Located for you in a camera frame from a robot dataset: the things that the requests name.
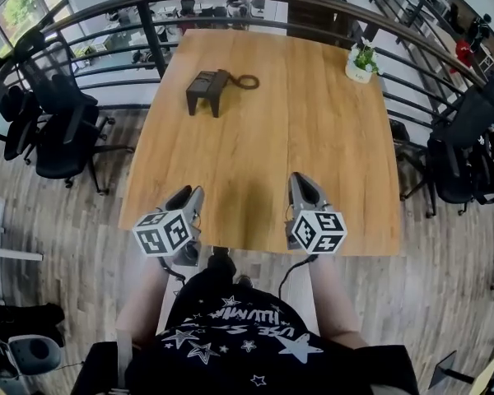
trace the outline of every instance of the handrail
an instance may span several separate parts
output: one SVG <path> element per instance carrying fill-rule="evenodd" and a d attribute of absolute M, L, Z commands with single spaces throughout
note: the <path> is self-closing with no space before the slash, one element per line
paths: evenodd
<path fill-rule="evenodd" d="M 102 2 L 96 4 L 95 6 L 88 7 L 82 11 L 76 12 L 71 16 L 68 16 L 61 21 L 52 24 L 44 29 L 44 33 L 51 33 L 56 30 L 61 30 L 62 28 L 66 28 L 68 26 L 77 24 L 78 22 L 85 21 L 95 16 L 102 15 L 106 12 L 113 11 L 116 9 L 120 9 L 122 7 L 130 7 L 138 5 L 139 3 L 150 3 L 150 2 L 159 2 L 159 1 L 167 1 L 167 0 L 109 0 L 107 2 Z M 301 2 L 305 4 L 309 4 L 312 6 L 325 7 L 327 9 L 333 10 L 336 13 L 342 13 L 348 15 L 350 18 L 353 18 L 357 21 L 363 21 L 368 24 L 373 24 L 378 26 L 382 30 L 388 31 L 401 39 L 409 41 L 412 44 L 415 44 L 417 47 L 424 49 L 429 54 L 434 55 L 438 59 L 441 59 L 458 72 L 465 75 L 472 83 L 483 86 L 484 80 L 481 77 L 478 77 L 475 73 L 471 72 L 467 69 L 461 62 L 451 57 L 450 54 L 442 51 L 434 44 L 427 41 L 424 37 L 421 37 L 419 34 L 414 31 L 408 29 L 406 26 L 401 26 L 398 22 L 391 21 L 384 16 L 381 16 L 377 13 L 366 10 L 362 7 L 355 6 L 348 2 L 342 2 L 340 0 L 277 0 L 282 2 Z M 251 23 L 251 19 L 245 18 L 243 19 L 244 23 Z"/>

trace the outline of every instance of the potted plant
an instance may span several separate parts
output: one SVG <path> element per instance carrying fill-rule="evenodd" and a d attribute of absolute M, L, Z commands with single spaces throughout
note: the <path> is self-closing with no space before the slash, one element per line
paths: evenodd
<path fill-rule="evenodd" d="M 347 57 L 346 76 L 353 81 L 368 83 L 372 73 L 382 73 L 377 66 L 377 53 L 366 38 L 362 44 L 354 44 Z"/>

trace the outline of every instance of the person's right arm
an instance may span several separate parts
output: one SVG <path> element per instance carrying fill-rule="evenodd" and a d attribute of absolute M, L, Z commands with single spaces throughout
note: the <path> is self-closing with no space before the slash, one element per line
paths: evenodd
<path fill-rule="evenodd" d="M 320 255 L 309 265 L 320 336 L 353 349 L 367 346 L 334 258 Z"/>

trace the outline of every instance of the gray wood plank floor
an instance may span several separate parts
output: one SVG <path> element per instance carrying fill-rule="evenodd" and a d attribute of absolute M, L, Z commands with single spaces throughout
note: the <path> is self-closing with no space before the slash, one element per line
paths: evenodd
<path fill-rule="evenodd" d="M 146 111 L 110 112 L 108 143 L 136 145 Z M 6 162 L 0 142 L 0 197 L 7 201 L 3 247 L 44 254 L 42 263 L 4 259 L 2 279 L 8 304 L 60 304 L 67 345 L 63 365 L 86 358 L 92 343 L 114 340 L 114 321 L 129 288 L 138 279 L 142 256 L 132 236 L 118 230 L 124 186 L 132 156 L 114 152 L 97 156 L 101 183 L 110 195 L 99 197 L 88 174 L 67 190 L 62 181 L 38 177 L 21 158 Z M 401 186 L 412 186 L 416 173 L 400 170 Z M 438 202 L 438 216 L 425 218 L 422 193 L 403 204 L 403 241 L 395 258 L 338 258 L 347 290 L 370 344 L 406 345 L 422 393 L 438 361 L 458 350 L 456 368 L 475 375 L 494 347 L 494 205 L 472 206 L 464 216 Z M 203 255 L 202 264 L 208 256 Z M 277 293 L 285 271 L 300 256 L 233 253 L 239 272 L 261 290 Z M 165 309 L 173 300 L 169 284 Z M 316 330 L 309 275 L 295 270 L 284 288 L 285 300 Z M 46 394 L 67 394 L 80 365 L 32 379 Z M 449 381 L 428 393 L 466 393 L 467 385 Z"/>

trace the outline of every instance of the flower pot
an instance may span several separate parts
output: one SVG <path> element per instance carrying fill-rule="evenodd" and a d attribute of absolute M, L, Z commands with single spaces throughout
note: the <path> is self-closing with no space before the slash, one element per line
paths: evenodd
<path fill-rule="evenodd" d="M 348 61 L 346 65 L 346 76 L 355 82 L 368 83 L 371 79 L 371 72 L 367 72 Z"/>

